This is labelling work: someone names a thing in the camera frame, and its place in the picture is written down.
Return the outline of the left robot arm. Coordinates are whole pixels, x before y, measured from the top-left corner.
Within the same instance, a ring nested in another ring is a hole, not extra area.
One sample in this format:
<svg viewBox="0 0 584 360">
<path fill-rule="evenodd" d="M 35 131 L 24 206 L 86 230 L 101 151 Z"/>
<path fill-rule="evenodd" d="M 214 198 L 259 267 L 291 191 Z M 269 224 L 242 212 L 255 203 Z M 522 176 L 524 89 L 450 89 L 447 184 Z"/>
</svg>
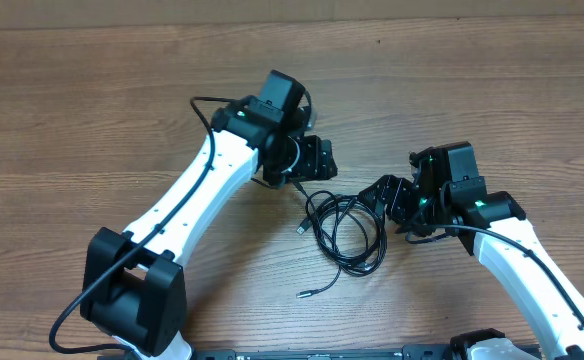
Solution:
<svg viewBox="0 0 584 360">
<path fill-rule="evenodd" d="M 256 174 L 270 189 L 328 180 L 331 144 L 312 134 L 316 111 L 296 79 L 271 71 L 258 95 L 220 99 L 199 153 L 169 190 L 123 231 L 89 243 L 81 316 L 114 338 L 120 359 L 188 359 L 183 271 L 223 206 Z"/>
</svg>

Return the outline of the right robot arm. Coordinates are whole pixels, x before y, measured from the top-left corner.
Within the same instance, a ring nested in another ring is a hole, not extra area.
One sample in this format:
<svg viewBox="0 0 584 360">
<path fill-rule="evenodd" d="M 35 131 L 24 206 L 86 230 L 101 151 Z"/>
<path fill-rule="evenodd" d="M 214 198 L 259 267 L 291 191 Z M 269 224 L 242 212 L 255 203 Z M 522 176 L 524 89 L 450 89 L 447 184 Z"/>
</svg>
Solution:
<svg viewBox="0 0 584 360">
<path fill-rule="evenodd" d="M 548 359 L 584 359 L 584 297 L 551 259 L 526 212 L 491 193 L 468 142 L 411 153 L 412 179 L 384 175 L 361 202 L 417 245 L 456 237 L 512 299 Z"/>
</svg>

